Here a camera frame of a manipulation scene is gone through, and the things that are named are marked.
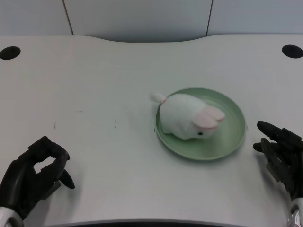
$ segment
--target white table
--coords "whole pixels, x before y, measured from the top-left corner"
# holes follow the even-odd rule
[[[0,37],[0,179],[27,146],[48,136],[70,154],[76,189],[40,202],[26,226],[177,219],[284,227],[288,195],[252,149],[263,120],[303,135],[303,58],[284,56],[303,35],[219,35],[180,43],[116,43],[85,36]],[[226,94],[245,114],[244,145],[192,162],[154,132],[157,104],[186,87]]]

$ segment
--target hole in table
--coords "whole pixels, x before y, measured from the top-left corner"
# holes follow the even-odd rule
[[[286,45],[282,48],[283,54],[290,58],[301,58],[303,57],[303,50],[295,45]]]
[[[0,58],[3,60],[11,60],[16,58],[20,54],[21,50],[19,47],[16,46],[10,46],[7,48],[4,48],[0,52]]]

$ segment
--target stuffed bunny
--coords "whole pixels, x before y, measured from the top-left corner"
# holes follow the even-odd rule
[[[164,133],[172,133],[181,139],[207,138],[213,135],[225,114],[196,97],[175,94],[168,98],[153,93],[153,101],[159,102],[160,122]]]

